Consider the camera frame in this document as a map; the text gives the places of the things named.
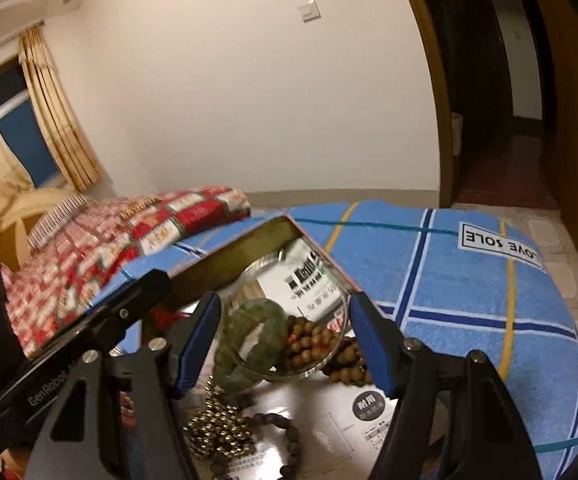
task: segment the wall switch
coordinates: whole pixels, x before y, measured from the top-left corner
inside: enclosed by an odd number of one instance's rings
[[[320,17],[320,10],[318,10],[318,6],[316,5],[315,0],[309,1],[308,4],[298,7],[298,9],[300,10],[302,21],[304,23],[311,22],[312,20],[316,20]]]

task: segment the dark red floor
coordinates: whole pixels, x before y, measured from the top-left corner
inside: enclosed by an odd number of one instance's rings
[[[498,146],[465,151],[456,202],[558,209],[540,169],[540,138],[513,136]]]

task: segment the glass bowl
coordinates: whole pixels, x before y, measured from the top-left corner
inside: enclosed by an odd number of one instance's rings
[[[223,302],[216,362],[225,364],[228,354],[227,368],[243,384],[300,380],[331,361],[347,325],[347,291],[326,260],[296,240],[254,261],[234,284]]]

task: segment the brown beaded bracelet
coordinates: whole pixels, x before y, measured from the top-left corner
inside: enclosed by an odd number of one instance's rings
[[[300,466],[302,444],[300,444],[300,432],[298,431],[298,428],[291,425],[291,419],[278,415],[277,413],[256,413],[254,416],[244,417],[244,421],[250,428],[264,426],[265,424],[273,424],[276,428],[284,430],[284,436],[289,441],[287,444],[289,458],[286,465],[283,465],[280,468],[280,478],[278,478],[278,480],[293,479]],[[226,465],[229,463],[228,457],[216,451],[211,455],[211,459],[213,480],[226,480]]]

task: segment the wooden headboard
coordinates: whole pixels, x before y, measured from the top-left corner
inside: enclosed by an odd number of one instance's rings
[[[29,257],[28,232],[47,211],[76,194],[70,189],[43,188],[16,196],[0,221],[0,261],[17,272]]]

